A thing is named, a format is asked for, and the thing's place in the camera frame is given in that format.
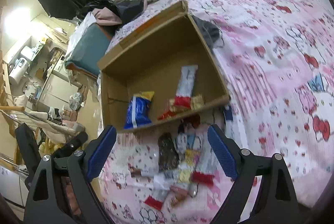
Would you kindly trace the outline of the red rice cake snack pack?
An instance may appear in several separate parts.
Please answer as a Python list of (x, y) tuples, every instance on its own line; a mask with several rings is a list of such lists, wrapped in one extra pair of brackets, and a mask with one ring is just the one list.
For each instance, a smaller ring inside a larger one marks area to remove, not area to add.
[(199, 157), (199, 161), (197, 162), (196, 168), (191, 175), (191, 182), (203, 184), (209, 187), (213, 186), (215, 169), (216, 164), (212, 154), (212, 149), (208, 142), (207, 134), (204, 134), (201, 145), (201, 155)]

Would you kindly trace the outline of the blue snack bag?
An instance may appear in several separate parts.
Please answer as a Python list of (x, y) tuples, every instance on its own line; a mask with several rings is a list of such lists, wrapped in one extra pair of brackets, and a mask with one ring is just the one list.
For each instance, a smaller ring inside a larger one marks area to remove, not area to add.
[(133, 95), (127, 108), (124, 129), (138, 128), (152, 123), (148, 117), (154, 91), (139, 92)]

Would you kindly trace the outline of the white blue sachet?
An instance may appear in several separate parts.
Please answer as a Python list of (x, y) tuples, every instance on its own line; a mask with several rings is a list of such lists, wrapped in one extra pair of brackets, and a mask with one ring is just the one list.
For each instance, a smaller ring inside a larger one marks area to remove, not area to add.
[(225, 135), (227, 138), (234, 139), (233, 113), (230, 105), (223, 107), (223, 114), (225, 118)]

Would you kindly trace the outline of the red white snack bar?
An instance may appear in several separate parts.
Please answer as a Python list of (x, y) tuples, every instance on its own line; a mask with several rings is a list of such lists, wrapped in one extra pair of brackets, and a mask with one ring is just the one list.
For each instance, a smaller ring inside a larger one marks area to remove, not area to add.
[(154, 189), (152, 193), (146, 198), (144, 203), (156, 210), (161, 211), (166, 198), (168, 197), (168, 190)]

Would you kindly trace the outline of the dark brown bread package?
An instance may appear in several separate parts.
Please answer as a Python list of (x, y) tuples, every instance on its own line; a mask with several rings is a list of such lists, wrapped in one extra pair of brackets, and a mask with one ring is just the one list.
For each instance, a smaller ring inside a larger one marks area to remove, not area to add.
[(179, 155), (174, 147), (172, 136), (169, 132), (158, 138), (158, 168), (159, 172), (174, 170), (179, 164)]

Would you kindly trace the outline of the pink cartoon snack pack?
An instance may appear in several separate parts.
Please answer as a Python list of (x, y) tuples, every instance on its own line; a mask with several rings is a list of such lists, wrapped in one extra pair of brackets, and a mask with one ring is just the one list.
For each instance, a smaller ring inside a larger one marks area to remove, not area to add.
[(186, 109), (191, 108), (191, 96), (197, 70), (198, 65), (183, 66), (181, 68), (181, 77), (174, 98), (175, 106), (184, 107)]
[(158, 120), (169, 119), (182, 112), (198, 110), (204, 106), (204, 99), (201, 94), (194, 97), (175, 97), (168, 101), (166, 112), (158, 117)]

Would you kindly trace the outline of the small orange candy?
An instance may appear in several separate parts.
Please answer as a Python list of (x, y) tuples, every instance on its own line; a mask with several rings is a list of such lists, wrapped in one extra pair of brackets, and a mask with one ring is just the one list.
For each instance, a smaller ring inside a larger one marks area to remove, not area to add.
[(170, 199), (170, 206), (172, 208), (184, 202), (189, 195), (188, 190), (180, 188), (180, 187), (172, 186), (170, 190), (173, 193), (173, 196)]

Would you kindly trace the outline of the white kitchen appliance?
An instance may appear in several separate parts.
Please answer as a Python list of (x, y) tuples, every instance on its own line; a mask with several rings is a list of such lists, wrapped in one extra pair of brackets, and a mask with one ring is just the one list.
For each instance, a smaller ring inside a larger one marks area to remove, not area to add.
[(21, 78), (29, 68), (29, 63), (25, 58), (20, 58), (15, 67), (9, 74), (9, 82), (11, 85), (18, 85)]

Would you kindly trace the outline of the teal cushion left side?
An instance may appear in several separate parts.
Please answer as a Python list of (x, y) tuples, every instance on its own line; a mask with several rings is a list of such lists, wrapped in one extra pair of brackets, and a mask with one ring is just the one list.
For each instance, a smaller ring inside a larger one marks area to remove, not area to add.
[(112, 37), (113, 33), (102, 26), (90, 25), (65, 59), (65, 68), (97, 78), (100, 73), (97, 63), (105, 55)]

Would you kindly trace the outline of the open cardboard box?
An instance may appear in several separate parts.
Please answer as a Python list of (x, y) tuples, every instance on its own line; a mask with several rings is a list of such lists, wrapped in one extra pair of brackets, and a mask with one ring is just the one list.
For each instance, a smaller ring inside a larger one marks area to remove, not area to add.
[(149, 19), (108, 51), (97, 63), (101, 71), (101, 106), (105, 126), (124, 128), (131, 97), (153, 91), (148, 111), (151, 122), (133, 129), (168, 123), (160, 120), (177, 90), (183, 66), (197, 65), (194, 94), (202, 95), (203, 112), (230, 101), (218, 64), (202, 36), (185, 0)]

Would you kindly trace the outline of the pink garment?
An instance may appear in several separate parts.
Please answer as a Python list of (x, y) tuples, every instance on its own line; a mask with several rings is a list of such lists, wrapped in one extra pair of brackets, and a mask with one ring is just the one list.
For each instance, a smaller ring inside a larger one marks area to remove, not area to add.
[(104, 7), (103, 9), (95, 8), (92, 11), (96, 22), (100, 26), (115, 26), (121, 25), (122, 20), (114, 12)]

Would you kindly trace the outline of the pink cartoon print bedsheet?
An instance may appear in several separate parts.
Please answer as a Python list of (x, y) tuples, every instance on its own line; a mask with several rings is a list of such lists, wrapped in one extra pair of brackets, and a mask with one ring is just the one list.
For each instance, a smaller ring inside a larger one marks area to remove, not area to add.
[[(181, 0), (159, 0), (112, 38), (110, 51), (135, 29)], [(297, 201), (318, 204), (333, 174), (333, 8), (328, 0), (185, 0), (189, 13), (215, 24), (225, 46), (213, 49), (229, 91), (233, 139), (253, 154), (282, 155)], [(117, 132), (100, 174), (104, 208), (115, 223), (210, 223), (227, 197), (228, 178), (213, 150), (213, 186), (191, 182), (203, 135), (223, 107), (190, 110), (169, 122)], [(158, 138), (169, 132), (178, 167), (159, 172)], [(172, 208), (171, 187), (188, 190)], [(168, 190), (162, 210), (144, 203), (154, 189)]]

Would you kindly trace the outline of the grey cloth beside box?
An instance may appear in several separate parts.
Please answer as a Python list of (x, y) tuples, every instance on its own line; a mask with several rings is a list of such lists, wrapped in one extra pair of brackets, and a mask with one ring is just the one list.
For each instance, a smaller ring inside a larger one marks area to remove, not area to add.
[(196, 16), (193, 16), (192, 18), (211, 51), (216, 48), (224, 48), (225, 43), (221, 31), (215, 24), (202, 20)]

